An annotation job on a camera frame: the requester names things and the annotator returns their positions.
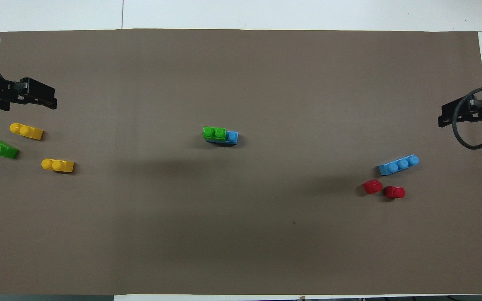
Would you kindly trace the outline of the brown paper table mat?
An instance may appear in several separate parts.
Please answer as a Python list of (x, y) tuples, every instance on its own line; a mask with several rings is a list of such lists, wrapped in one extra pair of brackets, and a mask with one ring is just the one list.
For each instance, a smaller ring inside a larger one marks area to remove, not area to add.
[(59, 100), (0, 110), (0, 294), (482, 294), (482, 150), (438, 127), (482, 86), (477, 33), (0, 37), (0, 72)]

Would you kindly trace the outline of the blue three-stud toy block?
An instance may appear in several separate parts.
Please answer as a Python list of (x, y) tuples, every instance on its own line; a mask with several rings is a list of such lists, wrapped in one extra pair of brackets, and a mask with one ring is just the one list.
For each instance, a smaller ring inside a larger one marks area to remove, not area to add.
[(226, 131), (224, 140), (206, 139), (206, 142), (218, 145), (237, 145), (238, 133), (235, 131)]
[(408, 169), (412, 166), (416, 166), (417, 164), (419, 164), (419, 162), (419, 157), (412, 154), (410, 156), (405, 156), (403, 158), (378, 165), (377, 168), (379, 169), (379, 172), (382, 176), (388, 176), (394, 173), (398, 173), (399, 171)]

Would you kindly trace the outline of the yellow two-stud toy block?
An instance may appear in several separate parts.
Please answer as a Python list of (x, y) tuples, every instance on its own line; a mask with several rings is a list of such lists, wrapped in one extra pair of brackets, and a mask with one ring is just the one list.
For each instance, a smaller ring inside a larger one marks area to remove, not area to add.
[(9, 125), (8, 128), (14, 134), (21, 135), (23, 137), (27, 137), (34, 140), (42, 139), (42, 135), (44, 133), (44, 130), (40, 128), (24, 125), (19, 122), (13, 122), (12, 124)]
[(74, 162), (46, 158), (41, 162), (41, 166), (45, 170), (57, 171), (60, 173), (72, 173), (74, 169)]

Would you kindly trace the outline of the green two-stud toy block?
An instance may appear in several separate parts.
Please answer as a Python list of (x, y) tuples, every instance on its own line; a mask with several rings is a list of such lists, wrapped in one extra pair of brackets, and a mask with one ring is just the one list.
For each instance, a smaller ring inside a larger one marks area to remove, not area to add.
[(226, 128), (204, 126), (203, 132), (202, 132), (202, 138), (205, 140), (225, 141)]
[(19, 149), (0, 140), (0, 156), (4, 158), (14, 159), (17, 156), (18, 152), (19, 152)]

